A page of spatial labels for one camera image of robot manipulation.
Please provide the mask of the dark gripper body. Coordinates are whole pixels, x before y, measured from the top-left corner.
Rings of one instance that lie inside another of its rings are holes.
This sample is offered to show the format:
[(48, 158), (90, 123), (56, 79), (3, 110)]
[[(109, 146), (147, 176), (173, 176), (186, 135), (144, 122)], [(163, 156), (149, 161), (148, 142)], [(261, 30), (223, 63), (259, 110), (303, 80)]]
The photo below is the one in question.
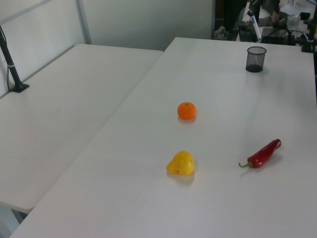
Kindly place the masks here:
[(260, 0), (252, 0), (249, 2), (248, 12), (247, 14), (257, 14), (261, 7)]

